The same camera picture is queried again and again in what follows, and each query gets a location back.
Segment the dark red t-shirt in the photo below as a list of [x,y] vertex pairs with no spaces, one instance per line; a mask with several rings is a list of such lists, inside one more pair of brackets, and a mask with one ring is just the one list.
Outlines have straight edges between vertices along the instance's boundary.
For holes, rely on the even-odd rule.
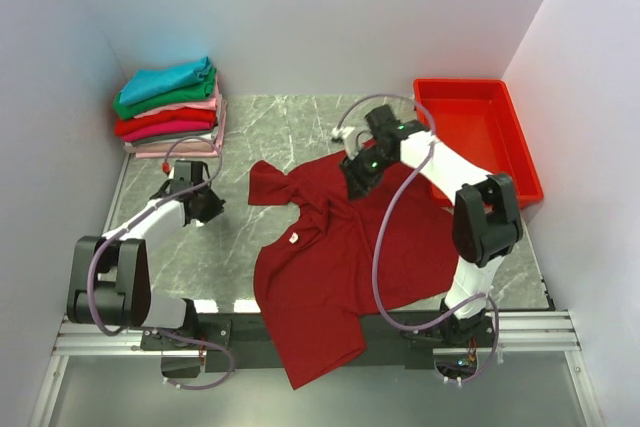
[[[254,296],[291,386],[298,389],[343,366],[366,347],[363,315],[375,314],[373,251],[384,213],[408,177],[404,165],[387,169],[379,186],[351,201],[332,154],[283,173],[265,161],[250,170],[253,206],[294,203],[299,217],[263,247],[254,270]],[[452,216],[417,177],[387,225],[377,282],[391,310],[447,291],[458,254]]]

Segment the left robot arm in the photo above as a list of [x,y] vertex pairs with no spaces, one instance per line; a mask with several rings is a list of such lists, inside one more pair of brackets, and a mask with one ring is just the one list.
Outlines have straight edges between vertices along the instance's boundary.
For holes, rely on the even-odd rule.
[[193,301],[153,291],[149,254],[192,222],[206,224],[223,213],[212,179],[205,162],[177,160],[140,212],[99,236],[80,238],[67,295],[69,321],[96,325],[107,335],[161,328],[176,348],[193,346],[200,335]]

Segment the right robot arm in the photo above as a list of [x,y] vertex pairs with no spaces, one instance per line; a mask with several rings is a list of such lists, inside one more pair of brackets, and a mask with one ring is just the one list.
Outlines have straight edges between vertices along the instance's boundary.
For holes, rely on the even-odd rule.
[[374,247],[371,278],[378,278],[384,236],[393,210],[417,177],[436,186],[453,205],[452,239],[458,253],[451,287],[435,319],[402,325],[386,311],[379,286],[372,286],[381,317],[394,328],[418,333],[436,329],[444,342],[460,346],[482,327],[488,310],[497,308],[490,292],[498,267],[522,239],[523,226],[513,179],[491,174],[463,158],[436,134],[435,122],[401,122],[389,105],[372,109],[365,117],[373,145],[364,147],[355,128],[343,123],[333,128],[333,141],[344,146],[340,169],[350,199],[366,197],[384,172],[402,164],[411,172],[393,195],[383,216]]

